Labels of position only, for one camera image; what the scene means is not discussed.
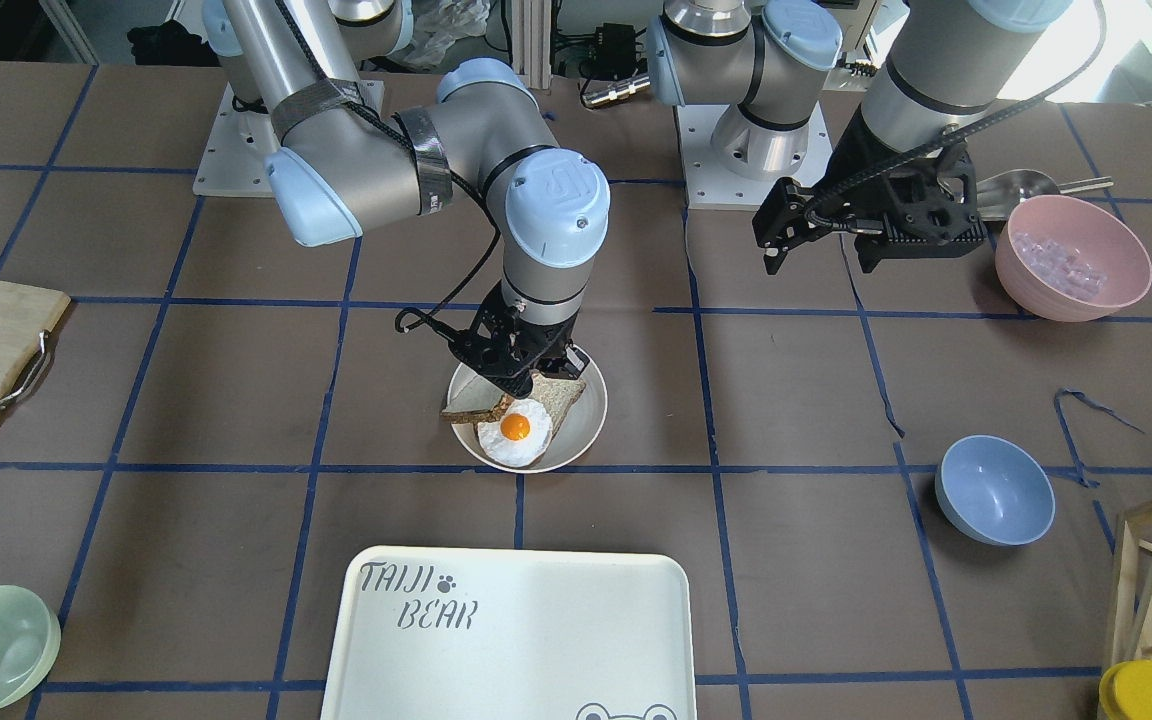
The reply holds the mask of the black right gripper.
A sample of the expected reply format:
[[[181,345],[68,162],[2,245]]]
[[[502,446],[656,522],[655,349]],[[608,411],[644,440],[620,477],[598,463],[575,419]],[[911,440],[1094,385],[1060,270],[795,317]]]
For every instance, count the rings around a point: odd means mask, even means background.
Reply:
[[[590,356],[573,344],[576,316],[554,324],[526,323],[516,306],[488,295],[465,329],[450,329],[453,356],[509,397],[530,397],[535,373],[579,379]]]

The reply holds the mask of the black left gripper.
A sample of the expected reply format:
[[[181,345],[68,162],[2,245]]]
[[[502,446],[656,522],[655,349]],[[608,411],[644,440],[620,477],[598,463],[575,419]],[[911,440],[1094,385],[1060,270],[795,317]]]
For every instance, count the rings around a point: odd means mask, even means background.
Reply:
[[[847,126],[808,213],[804,188],[776,179],[751,219],[765,273],[824,232],[854,234],[863,273],[882,260],[961,258],[987,242],[967,141],[934,141],[927,154],[896,165],[899,156],[867,126]]]

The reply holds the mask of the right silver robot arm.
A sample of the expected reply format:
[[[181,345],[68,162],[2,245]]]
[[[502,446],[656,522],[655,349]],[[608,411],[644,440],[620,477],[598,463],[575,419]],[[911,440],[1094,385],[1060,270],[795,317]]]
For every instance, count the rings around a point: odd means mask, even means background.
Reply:
[[[397,332],[435,332],[511,397],[530,396],[540,376],[585,373],[573,325],[607,237],[611,185],[558,145],[509,65],[462,61],[433,104],[384,118],[358,65],[411,36],[407,1],[206,1],[202,18],[237,108],[270,120],[262,165],[294,240],[358,240],[471,202],[492,223],[502,275],[465,329],[403,306]]]

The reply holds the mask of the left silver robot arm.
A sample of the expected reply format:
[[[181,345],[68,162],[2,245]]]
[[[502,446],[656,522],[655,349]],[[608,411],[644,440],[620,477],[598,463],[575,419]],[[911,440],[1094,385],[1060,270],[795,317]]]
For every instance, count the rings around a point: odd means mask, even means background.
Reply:
[[[765,272],[831,233],[861,270],[950,259],[990,232],[967,138],[1032,108],[993,109],[1066,1],[910,1],[904,26],[838,137],[823,177],[791,179],[813,111],[844,50],[814,1],[667,1],[646,28],[650,88],[670,106],[721,106],[710,143],[733,173],[771,187],[751,228]]]

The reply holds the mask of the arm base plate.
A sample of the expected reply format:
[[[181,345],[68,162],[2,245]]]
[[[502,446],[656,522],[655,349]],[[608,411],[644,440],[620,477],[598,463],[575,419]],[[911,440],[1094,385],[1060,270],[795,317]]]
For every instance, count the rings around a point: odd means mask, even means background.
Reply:
[[[735,105],[679,106],[675,118],[690,209],[755,211],[778,179],[810,188],[826,173],[832,142],[819,105],[786,132],[750,123]]]
[[[270,113],[248,109],[238,104],[236,92],[228,85],[221,96],[204,156],[200,156],[195,177],[198,196],[233,197],[233,199],[271,199],[275,196],[266,162],[276,156],[287,132],[347,99],[381,109],[384,83],[378,79],[348,82],[329,79],[326,88],[306,88],[291,94]]]

